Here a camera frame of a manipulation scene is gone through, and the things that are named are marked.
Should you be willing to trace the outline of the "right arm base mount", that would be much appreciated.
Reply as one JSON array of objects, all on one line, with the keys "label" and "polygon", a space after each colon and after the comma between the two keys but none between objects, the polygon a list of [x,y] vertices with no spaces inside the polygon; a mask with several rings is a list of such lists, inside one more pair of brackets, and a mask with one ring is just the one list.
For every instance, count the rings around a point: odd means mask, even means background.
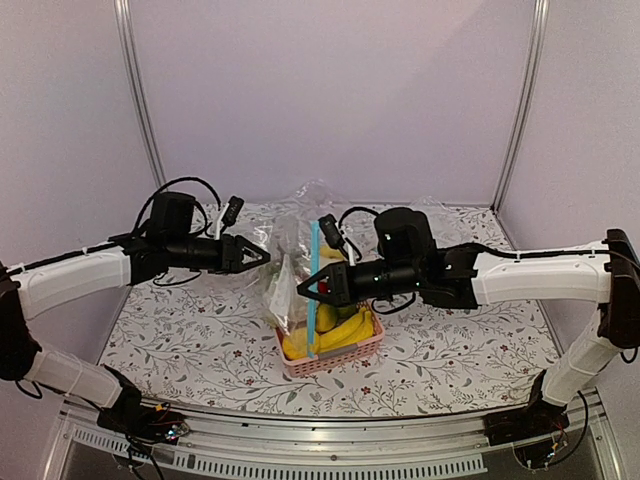
[{"label": "right arm base mount", "polygon": [[569,426],[566,405],[558,406],[543,399],[545,374],[543,371],[535,378],[526,405],[483,417],[484,434],[491,446],[547,435],[544,441],[514,450],[516,460],[530,470],[551,465],[562,445],[564,429]]}]

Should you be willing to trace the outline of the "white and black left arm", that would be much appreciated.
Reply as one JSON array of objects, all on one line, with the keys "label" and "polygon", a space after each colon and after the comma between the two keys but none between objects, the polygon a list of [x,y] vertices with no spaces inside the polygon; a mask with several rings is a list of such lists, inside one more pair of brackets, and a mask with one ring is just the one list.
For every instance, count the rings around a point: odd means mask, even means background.
[{"label": "white and black left arm", "polygon": [[101,409],[128,434],[148,426],[139,390],[106,367],[39,343],[28,323],[62,305],[102,291],[136,286],[183,269],[241,274],[261,267],[269,253],[242,235],[231,235],[244,202],[233,196],[218,216],[193,228],[200,204],[190,194],[158,191],[144,204],[132,230],[106,242],[27,265],[1,269],[1,378],[29,381]]}]

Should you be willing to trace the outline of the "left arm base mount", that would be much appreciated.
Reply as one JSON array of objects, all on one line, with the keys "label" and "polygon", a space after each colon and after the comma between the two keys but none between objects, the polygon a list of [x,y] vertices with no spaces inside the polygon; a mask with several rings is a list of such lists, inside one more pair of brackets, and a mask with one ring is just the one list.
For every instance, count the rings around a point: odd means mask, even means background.
[{"label": "left arm base mount", "polygon": [[143,405],[141,391],[129,379],[111,367],[106,370],[118,380],[122,391],[112,407],[99,408],[99,427],[147,444],[176,445],[190,432],[186,417],[174,411],[169,402]]}]

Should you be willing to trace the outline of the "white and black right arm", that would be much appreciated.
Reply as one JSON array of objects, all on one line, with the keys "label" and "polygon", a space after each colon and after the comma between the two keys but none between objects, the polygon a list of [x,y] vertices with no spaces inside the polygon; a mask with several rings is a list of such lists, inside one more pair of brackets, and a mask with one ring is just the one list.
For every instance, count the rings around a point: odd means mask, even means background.
[{"label": "white and black right arm", "polygon": [[616,355],[639,347],[639,260],[620,229],[561,250],[502,251],[475,242],[440,248],[424,213],[394,207],[375,215],[374,230],[378,259],[330,263],[299,284],[298,294],[335,307],[400,294],[451,310],[520,300],[595,304],[583,332],[536,378],[517,415],[524,435],[539,435]]}]

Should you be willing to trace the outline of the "clear zip top bag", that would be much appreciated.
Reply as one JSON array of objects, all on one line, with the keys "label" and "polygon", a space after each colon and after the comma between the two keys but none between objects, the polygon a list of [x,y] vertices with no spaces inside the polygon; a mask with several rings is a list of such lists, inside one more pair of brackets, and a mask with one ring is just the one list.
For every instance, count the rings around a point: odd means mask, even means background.
[{"label": "clear zip top bag", "polygon": [[309,342],[315,344],[315,354],[318,351],[317,303],[300,296],[296,287],[317,271],[318,239],[312,222],[292,214],[277,217],[268,243],[271,261],[260,268],[258,281],[264,322],[283,335],[307,328]]}]

